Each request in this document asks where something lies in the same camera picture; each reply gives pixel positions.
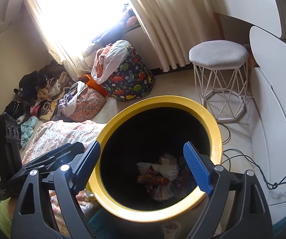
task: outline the stool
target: stool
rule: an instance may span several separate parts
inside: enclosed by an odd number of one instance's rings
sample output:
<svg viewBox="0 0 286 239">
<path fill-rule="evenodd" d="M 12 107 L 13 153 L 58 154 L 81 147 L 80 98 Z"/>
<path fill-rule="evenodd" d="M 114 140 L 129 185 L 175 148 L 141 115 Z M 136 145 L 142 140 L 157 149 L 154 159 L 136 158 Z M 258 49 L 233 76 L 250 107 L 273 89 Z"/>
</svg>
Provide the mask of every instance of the stool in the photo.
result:
<svg viewBox="0 0 286 239">
<path fill-rule="evenodd" d="M 245 110 L 248 56 L 246 48 L 227 40 L 203 42 L 190 50 L 190 61 L 194 65 L 195 86 L 201 104 L 210 110 L 218 123 L 234 122 L 241 117 Z M 210 70 L 209 76 L 205 75 L 204 69 Z M 232 69 L 233 73 L 226 85 L 221 71 L 228 69 Z M 196 78 L 200 83 L 200 88 L 197 86 Z M 223 107 L 216 114 L 208 103 L 208 99 L 215 93 L 220 93 L 223 97 Z M 237 105 L 233 110 L 230 105 L 231 96 L 236 96 L 239 100 L 239 106 L 237 100 Z M 220 117 L 226 107 L 231 115 L 228 114 L 228 117 L 224 118 Z"/>
</svg>

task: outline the light blue cloth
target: light blue cloth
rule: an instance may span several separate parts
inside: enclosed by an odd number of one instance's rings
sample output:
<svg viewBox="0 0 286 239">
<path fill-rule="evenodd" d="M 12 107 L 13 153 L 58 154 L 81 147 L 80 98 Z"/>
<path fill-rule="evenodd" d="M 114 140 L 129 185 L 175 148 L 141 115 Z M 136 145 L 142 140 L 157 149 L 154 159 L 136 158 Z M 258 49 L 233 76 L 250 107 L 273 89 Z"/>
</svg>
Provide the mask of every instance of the light blue cloth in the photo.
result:
<svg viewBox="0 0 286 239">
<path fill-rule="evenodd" d="M 21 146 L 26 147 L 30 137 L 33 134 L 33 128 L 39 122 L 39 119 L 35 116 L 30 117 L 28 121 L 21 125 Z"/>
</svg>

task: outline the white cloth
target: white cloth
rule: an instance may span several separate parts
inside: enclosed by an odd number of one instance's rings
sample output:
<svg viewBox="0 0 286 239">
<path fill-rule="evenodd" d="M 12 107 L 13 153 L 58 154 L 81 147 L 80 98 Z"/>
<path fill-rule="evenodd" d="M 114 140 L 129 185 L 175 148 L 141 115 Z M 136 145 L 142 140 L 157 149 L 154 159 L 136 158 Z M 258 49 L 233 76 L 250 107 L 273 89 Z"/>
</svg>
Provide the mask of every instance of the white cloth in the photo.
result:
<svg viewBox="0 0 286 239">
<path fill-rule="evenodd" d="M 87 85 L 85 83 L 83 83 L 81 81 L 77 82 L 77 92 L 75 93 L 73 98 L 69 102 L 67 102 L 66 107 L 61 110 L 61 112 L 66 117 L 69 117 L 75 111 L 77 98 L 81 94 L 81 92 L 84 91 L 84 89 L 86 89 L 86 88 L 87 88 Z"/>
<path fill-rule="evenodd" d="M 120 64 L 129 55 L 127 47 L 131 44 L 126 40 L 116 41 L 110 48 L 110 51 L 104 57 L 103 74 L 97 76 L 97 69 L 94 66 L 92 69 L 92 78 L 97 84 L 104 83 L 109 76 L 120 66 Z"/>
<path fill-rule="evenodd" d="M 220 39 L 209 0 L 130 0 L 144 32 L 167 72 L 189 64 L 195 45 Z"/>
</svg>

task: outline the white furniture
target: white furniture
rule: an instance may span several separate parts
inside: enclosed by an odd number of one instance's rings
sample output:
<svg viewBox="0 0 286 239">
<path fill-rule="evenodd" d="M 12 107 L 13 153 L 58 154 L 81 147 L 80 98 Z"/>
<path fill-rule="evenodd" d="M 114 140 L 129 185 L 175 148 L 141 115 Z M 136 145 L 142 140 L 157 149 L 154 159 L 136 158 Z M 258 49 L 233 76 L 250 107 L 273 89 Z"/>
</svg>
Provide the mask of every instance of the white furniture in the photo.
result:
<svg viewBox="0 0 286 239">
<path fill-rule="evenodd" d="M 245 110 L 248 56 L 246 48 L 227 40 L 203 42 L 190 50 L 190 61 L 194 65 L 198 96 L 202 105 L 210 110 L 218 123 L 234 122 Z M 244 74 L 240 70 L 242 66 L 244 66 Z M 206 76 L 205 69 L 210 71 L 209 76 Z M 225 81 L 221 73 L 222 70 L 233 71 L 228 82 Z M 214 112 L 208 101 L 215 93 L 220 93 L 223 100 L 223 106 L 218 112 Z M 231 96 L 236 96 L 238 99 L 236 107 L 230 103 Z M 229 111 L 230 113 L 228 117 L 221 116 L 225 108 L 225 112 Z"/>
<path fill-rule="evenodd" d="M 280 182 L 286 175 L 286 0 L 211 0 L 211 3 L 217 13 L 256 25 L 249 37 L 260 68 L 252 70 L 253 99 L 247 104 L 254 160 L 268 182 Z M 286 216 L 286 184 L 268 190 L 260 171 L 255 169 L 255 173 L 276 223 Z"/>
<path fill-rule="evenodd" d="M 286 0 L 211 0 L 213 10 L 286 39 Z"/>
</svg>

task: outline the floral blanket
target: floral blanket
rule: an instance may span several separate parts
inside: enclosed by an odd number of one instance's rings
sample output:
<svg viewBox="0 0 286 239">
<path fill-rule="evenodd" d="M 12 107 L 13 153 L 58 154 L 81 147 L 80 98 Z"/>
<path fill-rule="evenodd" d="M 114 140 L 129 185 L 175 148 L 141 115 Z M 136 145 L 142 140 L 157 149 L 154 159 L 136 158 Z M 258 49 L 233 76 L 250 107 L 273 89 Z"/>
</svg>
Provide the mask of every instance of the floral blanket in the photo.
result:
<svg viewBox="0 0 286 239">
<path fill-rule="evenodd" d="M 105 124 L 97 124 L 91 120 L 86 120 L 82 123 L 67 123 L 62 120 L 48 121 L 38 128 L 29 148 L 26 150 L 22 164 L 26 164 L 66 143 L 81 142 L 85 149 L 87 149 L 97 138 L 104 126 Z M 70 236 L 64 223 L 55 191 L 50 191 L 50 196 L 52 209 L 60 232 Z M 80 191 L 76 199 L 87 220 L 90 220 L 100 209 L 100 204 L 94 199 L 90 191 Z"/>
</svg>

